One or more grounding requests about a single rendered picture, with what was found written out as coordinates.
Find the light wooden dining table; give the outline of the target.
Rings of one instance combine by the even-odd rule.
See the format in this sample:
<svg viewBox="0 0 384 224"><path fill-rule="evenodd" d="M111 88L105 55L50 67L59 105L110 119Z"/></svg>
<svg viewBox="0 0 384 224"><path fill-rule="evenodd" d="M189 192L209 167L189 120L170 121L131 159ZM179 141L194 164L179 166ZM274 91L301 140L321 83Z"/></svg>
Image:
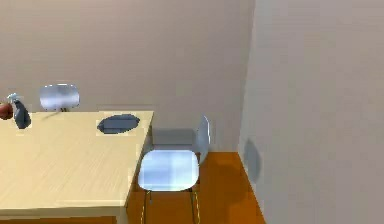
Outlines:
<svg viewBox="0 0 384 224"><path fill-rule="evenodd" d="M111 217L128 224L127 205L153 113L138 126L104 134L113 111L37 112L19 129L0 121L0 220Z"/></svg>

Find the white chair with thin legs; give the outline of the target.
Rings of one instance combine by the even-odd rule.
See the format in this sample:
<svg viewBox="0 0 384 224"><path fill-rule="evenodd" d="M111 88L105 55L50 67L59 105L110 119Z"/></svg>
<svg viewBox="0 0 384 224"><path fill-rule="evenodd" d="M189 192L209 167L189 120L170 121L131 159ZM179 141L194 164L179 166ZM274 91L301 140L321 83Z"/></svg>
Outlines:
<svg viewBox="0 0 384 224"><path fill-rule="evenodd" d="M80 105L78 88L73 84L50 84L40 88L41 107L46 111L68 111Z"/></svg>
<svg viewBox="0 0 384 224"><path fill-rule="evenodd" d="M211 144L210 122L201 116L191 149L153 149L141 161L138 185L144 190L141 224L146 224L147 202L153 192L190 193L192 222L200 224L198 193L194 186L200 181L200 166L204 163Z"/></svg>

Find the dark blue plate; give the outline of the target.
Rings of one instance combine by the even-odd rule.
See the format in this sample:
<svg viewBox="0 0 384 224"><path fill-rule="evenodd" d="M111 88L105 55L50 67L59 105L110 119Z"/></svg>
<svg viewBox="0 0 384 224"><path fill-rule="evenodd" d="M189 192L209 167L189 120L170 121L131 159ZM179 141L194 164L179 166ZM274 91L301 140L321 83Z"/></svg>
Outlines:
<svg viewBox="0 0 384 224"><path fill-rule="evenodd" d="M135 129L140 119L132 114L113 115L99 122L97 129L104 134L119 134Z"/></svg>

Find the dark blue spray bottle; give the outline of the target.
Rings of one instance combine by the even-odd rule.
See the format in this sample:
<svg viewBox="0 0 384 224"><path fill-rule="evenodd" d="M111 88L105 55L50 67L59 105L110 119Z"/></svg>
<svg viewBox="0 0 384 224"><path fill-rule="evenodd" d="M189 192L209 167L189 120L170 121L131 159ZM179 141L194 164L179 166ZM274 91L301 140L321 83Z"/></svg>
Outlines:
<svg viewBox="0 0 384 224"><path fill-rule="evenodd" d="M21 102L17 93L12 93L7 96L11 104L16 107L14 112L14 120L19 129L25 129L31 124L31 118L25 105Z"/></svg>

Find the red apple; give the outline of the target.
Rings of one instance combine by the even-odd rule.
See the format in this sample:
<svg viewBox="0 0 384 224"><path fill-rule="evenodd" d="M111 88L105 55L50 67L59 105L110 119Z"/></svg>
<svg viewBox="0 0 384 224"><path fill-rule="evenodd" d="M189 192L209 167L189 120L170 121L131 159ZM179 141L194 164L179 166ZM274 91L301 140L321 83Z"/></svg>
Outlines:
<svg viewBox="0 0 384 224"><path fill-rule="evenodd" d="M10 103L0 102L0 119L8 120L13 117L13 107Z"/></svg>

